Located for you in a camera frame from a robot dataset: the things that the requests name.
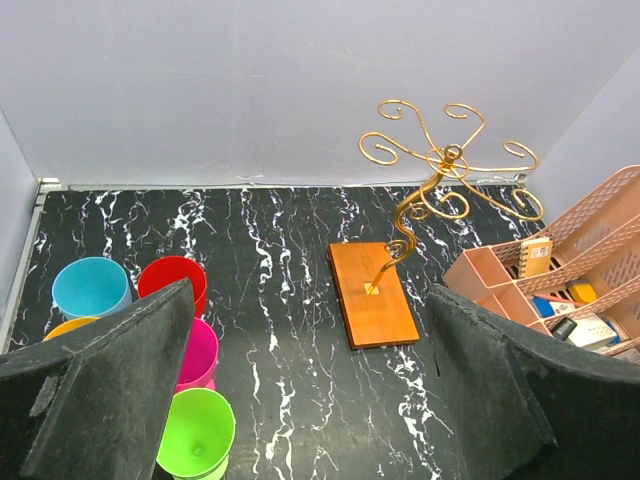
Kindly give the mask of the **pink wine glass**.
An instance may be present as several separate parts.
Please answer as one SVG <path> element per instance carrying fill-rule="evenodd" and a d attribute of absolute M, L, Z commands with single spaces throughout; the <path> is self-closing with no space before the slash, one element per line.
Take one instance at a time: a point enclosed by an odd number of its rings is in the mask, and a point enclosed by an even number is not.
<path fill-rule="evenodd" d="M 215 390 L 219 341 L 213 328 L 195 317 L 175 392 L 191 388 Z"/>

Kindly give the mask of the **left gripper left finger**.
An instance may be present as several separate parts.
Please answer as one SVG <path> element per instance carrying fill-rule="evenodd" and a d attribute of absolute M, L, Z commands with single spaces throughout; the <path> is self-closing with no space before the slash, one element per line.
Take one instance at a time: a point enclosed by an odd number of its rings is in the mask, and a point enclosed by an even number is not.
<path fill-rule="evenodd" d="M 2 478 L 151 478 L 193 321 L 182 279 L 2 355 Z"/>

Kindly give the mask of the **blue wine glass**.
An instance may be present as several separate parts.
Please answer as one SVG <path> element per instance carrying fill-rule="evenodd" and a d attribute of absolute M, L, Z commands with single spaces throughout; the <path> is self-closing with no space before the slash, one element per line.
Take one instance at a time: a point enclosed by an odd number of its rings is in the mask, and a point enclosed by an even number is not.
<path fill-rule="evenodd" d="M 124 268 L 105 257 L 86 257 L 65 266 L 55 277 L 52 300 L 66 320 L 104 317 L 132 303 Z"/>

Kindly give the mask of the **yellow-base amber wine glass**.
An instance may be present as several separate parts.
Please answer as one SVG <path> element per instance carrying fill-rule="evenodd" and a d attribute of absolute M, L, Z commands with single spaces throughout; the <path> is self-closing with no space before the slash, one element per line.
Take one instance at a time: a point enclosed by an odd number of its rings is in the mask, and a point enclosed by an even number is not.
<path fill-rule="evenodd" d="M 89 325 L 95 321 L 98 320 L 98 317 L 78 317 L 78 318 L 74 318 L 71 320 L 67 320 L 63 323 L 61 323 L 60 325 L 56 326 L 55 328 L 53 328 L 44 338 L 44 341 L 48 341 L 51 340 L 53 338 L 56 338 L 58 336 L 67 334 L 69 332 L 72 332 L 76 329 L 79 329 L 81 327 L 84 327 L 86 325 Z"/>

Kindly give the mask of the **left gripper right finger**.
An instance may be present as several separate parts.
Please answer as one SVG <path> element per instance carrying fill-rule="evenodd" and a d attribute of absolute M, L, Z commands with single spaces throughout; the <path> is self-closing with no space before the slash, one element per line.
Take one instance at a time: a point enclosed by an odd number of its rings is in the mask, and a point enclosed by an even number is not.
<path fill-rule="evenodd" d="M 427 331 L 472 479 L 636 479 L 639 367 L 519 325 L 442 285 Z"/>

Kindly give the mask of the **green wine glass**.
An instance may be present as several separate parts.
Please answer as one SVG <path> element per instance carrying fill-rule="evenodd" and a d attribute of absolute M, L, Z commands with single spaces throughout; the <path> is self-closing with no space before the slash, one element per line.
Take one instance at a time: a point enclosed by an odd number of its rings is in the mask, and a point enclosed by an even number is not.
<path fill-rule="evenodd" d="M 235 434 L 236 418 L 223 395 L 183 390 L 173 396 L 156 462 L 175 479 L 221 479 Z"/>

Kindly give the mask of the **red wine glass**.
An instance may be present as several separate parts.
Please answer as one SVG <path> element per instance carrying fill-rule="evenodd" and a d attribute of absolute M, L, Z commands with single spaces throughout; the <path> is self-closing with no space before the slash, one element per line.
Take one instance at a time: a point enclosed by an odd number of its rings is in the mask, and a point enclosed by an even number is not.
<path fill-rule="evenodd" d="M 207 302 L 208 279 L 204 268 L 189 258 L 167 256 L 151 262 L 144 268 L 138 280 L 138 296 L 146 297 L 184 278 L 191 281 L 195 316 L 201 318 Z"/>

